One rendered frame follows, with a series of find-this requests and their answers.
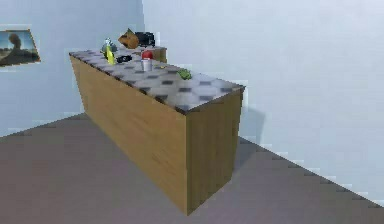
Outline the yellow spray bottle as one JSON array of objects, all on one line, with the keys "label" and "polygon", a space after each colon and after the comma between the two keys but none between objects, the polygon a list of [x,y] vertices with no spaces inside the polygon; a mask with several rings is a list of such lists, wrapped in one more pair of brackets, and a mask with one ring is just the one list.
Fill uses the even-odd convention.
[{"label": "yellow spray bottle", "polygon": [[105,39],[102,50],[104,52],[104,56],[106,57],[108,63],[110,65],[114,65],[115,64],[114,52],[116,51],[116,46],[112,43],[110,38]]}]

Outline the wooden counter with checkered top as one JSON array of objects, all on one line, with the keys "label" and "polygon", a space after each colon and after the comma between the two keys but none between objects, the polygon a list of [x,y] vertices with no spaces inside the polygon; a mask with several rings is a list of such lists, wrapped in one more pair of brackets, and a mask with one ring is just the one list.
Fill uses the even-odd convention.
[{"label": "wooden counter with checkered top", "polygon": [[69,55],[88,117],[186,215],[234,171],[244,86],[139,54],[111,65],[98,50]]}]

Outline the brown bread loaf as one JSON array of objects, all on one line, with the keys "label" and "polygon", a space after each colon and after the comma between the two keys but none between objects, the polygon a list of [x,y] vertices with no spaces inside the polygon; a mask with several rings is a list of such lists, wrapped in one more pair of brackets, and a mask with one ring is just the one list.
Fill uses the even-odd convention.
[{"label": "brown bread loaf", "polygon": [[122,34],[118,41],[128,49],[135,49],[139,46],[139,39],[135,33],[128,29],[124,34]]}]

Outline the framed landscape picture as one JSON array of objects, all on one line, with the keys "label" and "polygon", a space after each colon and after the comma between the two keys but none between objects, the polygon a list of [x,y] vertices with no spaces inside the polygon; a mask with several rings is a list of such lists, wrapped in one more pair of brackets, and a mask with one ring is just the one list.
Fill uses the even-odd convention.
[{"label": "framed landscape picture", "polygon": [[40,61],[36,44],[29,29],[0,30],[0,67]]}]

